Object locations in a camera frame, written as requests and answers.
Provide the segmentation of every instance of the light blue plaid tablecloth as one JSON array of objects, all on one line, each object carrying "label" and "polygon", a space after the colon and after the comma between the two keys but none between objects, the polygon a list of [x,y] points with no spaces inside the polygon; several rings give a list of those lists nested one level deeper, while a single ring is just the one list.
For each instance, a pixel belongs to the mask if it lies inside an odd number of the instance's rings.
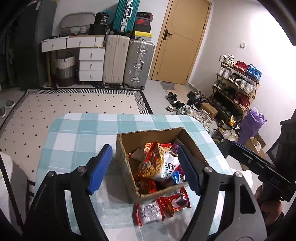
[{"label": "light blue plaid tablecloth", "polygon": [[[207,131],[189,116],[69,113],[56,119],[50,127],[40,158],[36,190],[48,171],[61,174],[86,165],[91,157],[97,156],[104,144],[112,146],[115,157],[117,133],[183,126],[213,169],[219,173],[233,174]],[[190,209],[184,208],[164,222],[152,222],[139,227],[134,224],[133,205],[127,203],[120,170],[116,162],[112,161],[99,190],[91,196],[91,201],[110,241],[180,240],[199,201],[195,192],[189,187],[186,190]],[[79,233],[70,192],[66,191],[65,194],[72,230]],[[223,201],[224,194],[220,192],[210,234],[218,229]]]}]

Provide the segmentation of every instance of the drawer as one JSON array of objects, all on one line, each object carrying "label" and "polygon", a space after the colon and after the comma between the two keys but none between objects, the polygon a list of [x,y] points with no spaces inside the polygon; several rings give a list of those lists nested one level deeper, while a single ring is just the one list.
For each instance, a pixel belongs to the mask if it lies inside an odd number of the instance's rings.
[{"label": "drawer", "polygon": [[96,37],[95,46],[96,47],[102,47],[103,46],[104,39],[105,39],[104,37]]},{"label": "drawer", "polygon": [[66,49],[66,44],[67,44],[66,38],[49,39],[48,41],[41,43],[41,51],[49,52],[49,51],[55,51],[60,49]]},{"label": "drawer", "polygon": [[96,37],[72,37],[68,38],[67,48],[80,48],[80,47],[94,47]]},{"label": "drawer", "polygon": [[80,49],[79,60],[104,60],[105,49]]},{"label": "drawer", "polygon": [[79,70],[103,70],[104,61],[103,60],[83,60],[79,62]]},{"label": "drawer", "polygon": [[101,70],[80,70],[80,81],[103,81],[103,71]]}]

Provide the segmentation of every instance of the purple bag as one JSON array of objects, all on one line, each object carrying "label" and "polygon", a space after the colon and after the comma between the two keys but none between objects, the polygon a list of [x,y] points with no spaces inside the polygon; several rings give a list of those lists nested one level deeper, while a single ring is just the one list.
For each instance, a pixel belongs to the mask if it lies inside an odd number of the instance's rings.
[{"label": "purple bag", "polygon": [[254,137],[258,133],[265,122],[267,122],[267,120],[264,119],[264,115],[259,113],[255,107],[249,109],[248,114],[240,125],[242,132],[239,136],[238,143],[244,145],[250,137]]}]

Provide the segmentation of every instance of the cardboard box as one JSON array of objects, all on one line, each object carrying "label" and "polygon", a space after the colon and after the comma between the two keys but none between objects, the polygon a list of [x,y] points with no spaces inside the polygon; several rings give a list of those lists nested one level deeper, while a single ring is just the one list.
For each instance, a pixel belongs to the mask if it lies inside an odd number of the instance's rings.
[{"label": "cardboard box", "polygon": [[211,106],[209,103],[202,103],[202,106],[200,107],[201,110],[205,110],[212,119],[214,119],[216,117],[216,115],[218,114],[218,111]]},{"label": "cardboard box", "polygon": [[[246,144],[244,144],[244,147],[248,148],[249,150],[251,150],[252,152],[256,153],[257,155],[261,156],[262,158],[266,159],[266,155],[264,153],[264,151],[262,150],[262,148],[260,148],[259,152],[256,149],[256,146],[259,144],[259,142],[257,141],[256,138],[254,137],[250,137],[250,139],[247,140]],[[241,164],[242,169],[244,171],[248,170],[249,168],[244,165]]]},{"label": "cardboard box", "polygon": [[137,172],[140,162],[130,158],[128,156],[129,153],[133,153],[138,147],[145,145],[147,142],[157,141],[158,143],[174,143],[177,138],[187,146],[191,154],[198,158],[205,167],[209,166],[199,148],[196,146],[195,142],[183,127],[166,130],[137,131],[117,134],[116,159],[119,163],[123,180],[130,197],[129,201],[131,203],[143,203],[147,200],[154,200],[166,193],[180,189],[181,187],[188,184],[187,182],[184,182],[182,184],[171,186],[152,194],[141,194],[139,193],[139,189],[136,186],[135,180],[133,178],[133,174]]}]

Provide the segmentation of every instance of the door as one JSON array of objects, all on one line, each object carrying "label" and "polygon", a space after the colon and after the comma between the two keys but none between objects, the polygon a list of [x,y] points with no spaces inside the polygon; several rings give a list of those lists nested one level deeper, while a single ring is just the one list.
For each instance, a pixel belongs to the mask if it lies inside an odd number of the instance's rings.
[{"label": "door", "polygon": [[205,0],[173,0],[152,74],[153,80],[185,85],[208,16]]}]

